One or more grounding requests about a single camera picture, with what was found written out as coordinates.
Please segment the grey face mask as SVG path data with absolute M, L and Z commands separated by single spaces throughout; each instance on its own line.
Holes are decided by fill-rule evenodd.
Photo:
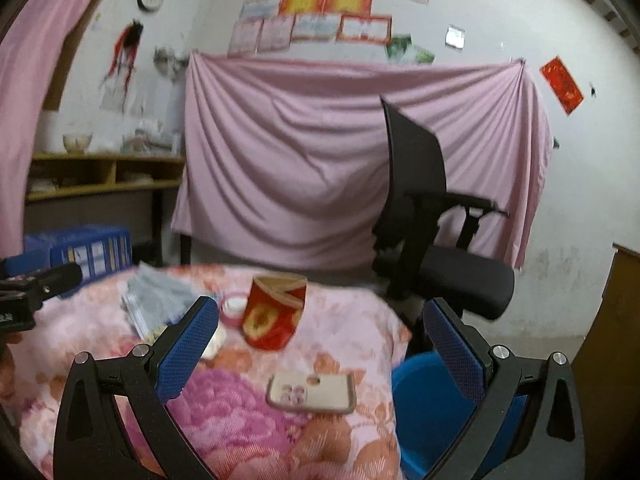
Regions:
M 152 344 L 168 326 L 177 324 L 201 296 L 213 295 L 141 263 L 127 282 L 122 307 L 138 336 Z

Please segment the crushed red paper cup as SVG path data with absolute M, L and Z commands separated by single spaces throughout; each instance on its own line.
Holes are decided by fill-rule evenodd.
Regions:
M 258 350 L 282 350 L 302 318 L 307 286 L 303 275 L 256 274 L 241 323 L 245 341 Z

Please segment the blue cardboard box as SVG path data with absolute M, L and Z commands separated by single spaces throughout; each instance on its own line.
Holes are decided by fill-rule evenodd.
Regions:
M 121 226 L 86 224 L 67 230 L 26 234 L 24 248 L 26 252 L 41 252 L 46 268 L 69 262 L 80 266 L 81 284 L 64 292 L 62 298 L 75 295 L 82 286 L 132 267 L 130 231 Z

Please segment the brown wooden cabinet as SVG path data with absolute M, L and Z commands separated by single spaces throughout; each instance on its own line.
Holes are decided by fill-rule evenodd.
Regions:
M 588 479 L 614 477 L 608 462 L 639 420 L 639 253 L 613 248 L 598 313 L 572 363 Z

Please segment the blue plastic basin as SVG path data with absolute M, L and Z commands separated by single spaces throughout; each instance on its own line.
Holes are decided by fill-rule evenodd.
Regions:
M 470 350 L 421 353 L 393 371 L 392 390 L 401 470 L 422 479 L 484 399 L 484 367 Z

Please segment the pink collapsible cup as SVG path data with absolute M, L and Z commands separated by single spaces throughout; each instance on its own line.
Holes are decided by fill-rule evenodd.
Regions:
M 239 328 L 242 325 L 248 296 L 239 292 L 225 294 L 219 303 L 219 315 L 225 326 Z

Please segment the floral pink tablecloth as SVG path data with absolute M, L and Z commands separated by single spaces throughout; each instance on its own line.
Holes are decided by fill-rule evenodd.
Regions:
M 46 302 L 36 325 L 11 346 L 1 367 L 1 404 L 27 456 L 52 469 L 58 407 L 78 352 L 123 356 L 138 342 L 122 308 L 130 272 Z M 396 313 L 364 288 L 309 284 L 306 306 L 286 347 L 263 352 L 236 330 L 198 363 L 172 416 L 221 479 L 397 479 L 392 371 L 410 333 Z M 292 414 L 266 399 L 271 377 L 297 370 L 354 378 L 357 405 L 348 415 Z

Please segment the beige phone case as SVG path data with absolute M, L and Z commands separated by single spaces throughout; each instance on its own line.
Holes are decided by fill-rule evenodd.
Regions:
M 350 373 L 277 372 L 269 381 L 266 400 L 285 412 L 346 415 L 357 405 L 355 379 Z

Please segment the black office chair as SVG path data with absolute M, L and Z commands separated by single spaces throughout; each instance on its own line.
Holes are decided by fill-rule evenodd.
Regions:
M 372 270 L 388 281 L 385 297 L 442 297 L 454 313 L 495 321 L 514 294 L 514 270 L 470 252 L 480 222 L 509 213 L 496 202 L 447 188 L 444 155 L 434 133 L 381 101 L 390 189 L 372 228 Z

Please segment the pink hanging sheet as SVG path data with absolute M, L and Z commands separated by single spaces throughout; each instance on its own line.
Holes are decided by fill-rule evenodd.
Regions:
M 280 268 L 366 266 L 388 192 L 385 104 L 437 136 L 451 191 L 508 212 L 482 222 L 472 251 L 521 266 L 553 139 L 535 81 L 519 62 L 193 55 L 172 229 Z

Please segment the pink curtain at left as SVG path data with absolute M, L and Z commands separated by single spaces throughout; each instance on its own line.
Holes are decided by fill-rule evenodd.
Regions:
M 64 40 L 91 0 L 27 0 L 1 41 L 1 255 L 23 250 L 24 203 L 40 110 Z

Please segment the wooden wall shelf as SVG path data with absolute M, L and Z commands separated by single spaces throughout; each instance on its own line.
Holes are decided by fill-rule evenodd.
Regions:
M 150 196 L 151 240 L 143 255 L 152 263 L 163 263 L 164 197 L 181 184 L 184 158 L 170 155 L 120 153 L 58 154 L 32 156 L 29 179 L 47 182 L 48 190 L 26 192 L 25 203 L 61 203 L 86 197 L 127 193 Z

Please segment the red wall decoration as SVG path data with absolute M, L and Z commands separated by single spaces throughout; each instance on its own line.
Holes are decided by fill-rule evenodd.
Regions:
M 582 104 L 584 95 L 562 60 L 556 56 L 541 66 L 539 71 L 559 100 L 565 114 L 572 114 Z

